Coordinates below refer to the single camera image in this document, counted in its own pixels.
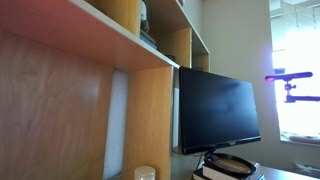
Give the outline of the black computer monitor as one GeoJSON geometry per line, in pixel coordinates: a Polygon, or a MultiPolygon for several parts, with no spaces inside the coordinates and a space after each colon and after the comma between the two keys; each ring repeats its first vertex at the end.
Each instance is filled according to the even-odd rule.
{"type": "Polygon", "coordinates": [[[181,67],[179,110],[184,155],[261,139],[249,82],[181,67]]]}

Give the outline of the white plush toy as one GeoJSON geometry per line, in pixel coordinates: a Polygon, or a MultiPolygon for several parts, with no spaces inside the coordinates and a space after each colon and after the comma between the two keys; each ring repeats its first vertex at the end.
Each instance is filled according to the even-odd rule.
{"type": "Polygon", "coordinates": [[[145,32],[150,30],[149,21],[147,18],[147,6],[145,0],[141,0],[141,29],[145,32]]]}

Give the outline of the white candle jar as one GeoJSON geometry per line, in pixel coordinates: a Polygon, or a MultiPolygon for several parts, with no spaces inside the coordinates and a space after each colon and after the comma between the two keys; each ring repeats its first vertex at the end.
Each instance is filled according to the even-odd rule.
{"type": "Polygon", "coordinates": [[[150,166],[140,166],[135,169],[135,180],[155,180],[156,171],[150,166]]]}

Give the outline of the stack of books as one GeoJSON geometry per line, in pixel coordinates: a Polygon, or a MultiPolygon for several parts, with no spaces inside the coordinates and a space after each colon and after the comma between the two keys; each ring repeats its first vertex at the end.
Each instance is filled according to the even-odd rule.
{"type": "Polygon", "coordinates": [[[240,175],[239,173],[224,173],[203,165],[195,170],[192,175],[193,180],[265,180],[265,176],[259,171],[252,175],[240,175]]]}

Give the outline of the black round monitor stand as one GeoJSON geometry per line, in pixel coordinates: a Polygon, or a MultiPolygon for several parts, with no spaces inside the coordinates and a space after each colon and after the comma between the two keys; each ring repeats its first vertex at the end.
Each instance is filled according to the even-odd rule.
{"type": "Polygon", "coordinates": [[[257,172],[257,168],[249,161],[223,153],[212,153],[206,155],[204,163],[208,167],[221,170],[224,173],[252,175],[257,172]]]}

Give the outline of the wooden shelf unit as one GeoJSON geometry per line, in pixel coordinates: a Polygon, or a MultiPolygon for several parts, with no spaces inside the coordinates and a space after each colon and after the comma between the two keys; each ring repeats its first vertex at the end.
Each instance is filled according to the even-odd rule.
{"type": "Polygon", "coordinates": [[[122,176],[171,175],[173,75],[209,68],[179,0],[0,0],[0,180],[102,180],[113,73],[123,93],[122,176]]]}

